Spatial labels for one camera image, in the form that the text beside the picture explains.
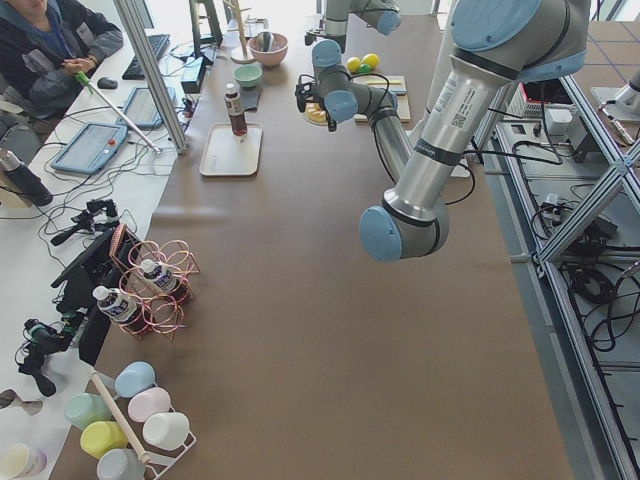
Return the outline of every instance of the yellow cup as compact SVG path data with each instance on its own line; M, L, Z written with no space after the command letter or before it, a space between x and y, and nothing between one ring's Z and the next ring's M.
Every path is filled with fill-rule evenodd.
M124 448L128 440L117 422L93 422L82 432L80 447L92 457L100 459L114 448Z

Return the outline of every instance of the person's hand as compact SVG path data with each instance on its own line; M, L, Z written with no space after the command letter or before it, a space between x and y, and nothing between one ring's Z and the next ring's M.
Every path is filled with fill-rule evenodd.
M62 61L64 73L70 77L74 77L78 72L88 73L96 66L96 62L90 58L68 58Z

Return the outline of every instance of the bottle holder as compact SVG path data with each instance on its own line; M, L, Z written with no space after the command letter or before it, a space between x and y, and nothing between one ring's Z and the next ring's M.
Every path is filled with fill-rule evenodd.
M144 317L143 321L147 328L136 333L127 326L119 326L123 331L139 339L146 333L155 332L173 340L176 331L187 327L181 305L195 297L189 283L189 276L200 272L195 257L183 240L173 240L164 245L153 241L140 241L129 233L126 225L120 225L114 233L112 250L117 251L117 245L125 239L134 240L127 262L119 260L115 254L111 255L111 258L122 273L119 288L131 295L142 306L141 315ZM181 285L184 285L182 292L179 295L173 295L173 292L164 293L150 287L140 268L140 263L145 259L165 264L175 276L180 278Z
M109 408L109 411L113 415L113 418L118 423L131 448L135 451L138 460L145 465L147 473L145 474L145 480L156 480L162 477L182 456L187 453L196 443L196 437L193 432L189 431L185 442L176 450L167 452L168 454L159 454L151 452L147 449L145 444L138 438L136 433L131 428L129 421L122 413L115 400L119 397L112 396L111 391L115 392L115 381L97 370L91 368L89 378L96 387L96 390L104 400L105 404Z

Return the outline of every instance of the bowl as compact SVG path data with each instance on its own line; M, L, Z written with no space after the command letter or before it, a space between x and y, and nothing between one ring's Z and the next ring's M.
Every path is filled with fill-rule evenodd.
M242 65L233 71L233 78L241 87L255 87L262 78L262 69L258 65Z
M280 65L280 62L282 62L284 57L287 56L287 50L289 48L289 41L287 40L287 37L279 33L274 33L273 36L274 39L271 45L271 50L268 52L262 52L258 48L257 37L252 37L249 39L249 42L247 42L247 46L249 47L249 51L251 51L253 58L265 67L275 67Z

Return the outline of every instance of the black keyboard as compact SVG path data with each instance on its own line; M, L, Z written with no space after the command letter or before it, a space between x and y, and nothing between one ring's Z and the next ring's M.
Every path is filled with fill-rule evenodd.
M160 57L169 46L169 35L166 33L161 33L157 35L149 35L147 38L149 39L149 43L151 44L153 55L156 57L156 60L160 60ZM131 60L131 63L122 74L122 79L144 80L142 65L140 65L137 57L133 57L133 60Z

